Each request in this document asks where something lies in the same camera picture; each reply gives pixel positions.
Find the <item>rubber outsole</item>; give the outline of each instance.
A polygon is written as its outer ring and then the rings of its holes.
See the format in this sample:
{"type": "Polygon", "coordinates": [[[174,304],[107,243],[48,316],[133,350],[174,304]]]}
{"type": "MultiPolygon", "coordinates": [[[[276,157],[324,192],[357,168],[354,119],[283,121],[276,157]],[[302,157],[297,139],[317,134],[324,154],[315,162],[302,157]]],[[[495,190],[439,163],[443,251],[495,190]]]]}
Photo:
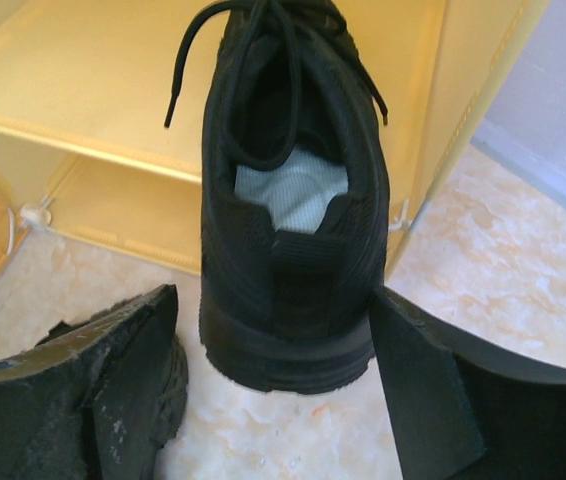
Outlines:
{"type": "Polygon", "coordinates": [[[152,480],[154,478],[157,452],[176,437],[185,416],[188,381],[189,373],[185,350],[175,336],[172,340],[172,364],[169,379],[158,399],[157,413],[149,439],[153,454],[148,457],[141,480],[152,480]]]}
{"type": "Polygon", "coordinates": [[[221,374],[261,392],[318,395],[358,379],[374,357],[367,318],[349,332],[315,341],[290,341],[255,331],[218,309],[202,288],[199,337],[221,374]]]}

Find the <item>shoe opening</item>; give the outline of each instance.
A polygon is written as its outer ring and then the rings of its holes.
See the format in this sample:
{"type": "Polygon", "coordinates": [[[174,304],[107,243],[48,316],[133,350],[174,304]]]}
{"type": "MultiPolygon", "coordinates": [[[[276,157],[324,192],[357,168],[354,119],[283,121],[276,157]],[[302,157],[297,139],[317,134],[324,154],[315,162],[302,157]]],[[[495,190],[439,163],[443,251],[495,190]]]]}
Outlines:
{"type": "MultiPolygon", "coordinates": [[[[270,171],[238,165],[235,194],[265,206],[276,230],[314,233],[330,201],[349,188],[338,136],[323,97],[309,73],[303,72],[302,101],[296,146],[285,163],[270,171]]],[[[269,158],[280,151],[289,129],[292,98],[287,64],[279,55],[261,73],[237,118],[235,134],[247,152],[269,158]]]]}

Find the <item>shoe upper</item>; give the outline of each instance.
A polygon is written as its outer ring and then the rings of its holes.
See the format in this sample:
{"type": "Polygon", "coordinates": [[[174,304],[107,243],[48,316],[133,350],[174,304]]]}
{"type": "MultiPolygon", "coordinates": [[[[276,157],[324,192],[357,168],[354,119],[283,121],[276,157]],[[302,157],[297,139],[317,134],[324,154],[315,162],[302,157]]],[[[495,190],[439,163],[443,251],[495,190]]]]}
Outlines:
{"type": "Polygon", "coordinates": [[[331,2],[253,3],[230,15],[205,109],[202,281],[224,314],[318,339],[359,322],[383,281],[371,81],[331,2]]]}

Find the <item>black mesh fabric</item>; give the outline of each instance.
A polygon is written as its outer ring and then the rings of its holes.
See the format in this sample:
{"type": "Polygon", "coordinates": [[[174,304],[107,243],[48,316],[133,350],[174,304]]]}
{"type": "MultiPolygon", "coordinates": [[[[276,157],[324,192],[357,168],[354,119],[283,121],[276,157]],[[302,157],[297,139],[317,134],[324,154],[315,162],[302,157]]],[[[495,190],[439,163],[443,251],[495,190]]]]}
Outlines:
{"type": "MultiPolygon", "coordinates": [[[[321,338],[358,322],[367,310],[369,292],[382,281],[389,182],[378,121],[370,93],[349,65],[323,38],[298,21],[303,74],[324,100],[325,114],[338,142],[336,151],[347,168],[350,184],[346,195],[330,203],[317,233],[334,235],[345,247],[340,268],[329,275],[299,275],[293,269],[286,275],[284,268],[281,273],[281,259],[275,272],[272,249],[276,234],[271,219],[265,208],[234,196],[235,164],[224,153],[218,125],[227,71],[244,18],[242,13],[230,17],[205,111],[204,282],[226,315],[251,328],[284,338],[321,338]]],[[[357,54],[349,35],[342,35],[339,41],[357,54]]],[[[260,71],[277,54],[276,44],[276,39],[265,34],[251,46],[251,60],[235,100],[237,112],[247,112],[260,71]]],[[[236,121],[238,130],[248,124],[246,119],[236,121]]]]}

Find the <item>marble floor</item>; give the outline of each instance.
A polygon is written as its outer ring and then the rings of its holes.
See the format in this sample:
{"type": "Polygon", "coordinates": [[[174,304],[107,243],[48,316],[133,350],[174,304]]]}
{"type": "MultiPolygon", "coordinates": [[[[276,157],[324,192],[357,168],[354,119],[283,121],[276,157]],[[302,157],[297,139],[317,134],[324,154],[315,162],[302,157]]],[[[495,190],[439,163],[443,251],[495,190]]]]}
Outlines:
{"type": "MultiPolygon", "coordinates": [[[[400,479],[378,368],[316,397],[260,394],[208,364],[199,285],[175,272],[34,233],[0,276],[0,358],[161,283],[178,286],[189,404],[161,479],[400,479]]],[[[419,220],[388,286],[450,323],[566,366],[566,210],[468,147],[419,220]]]]}

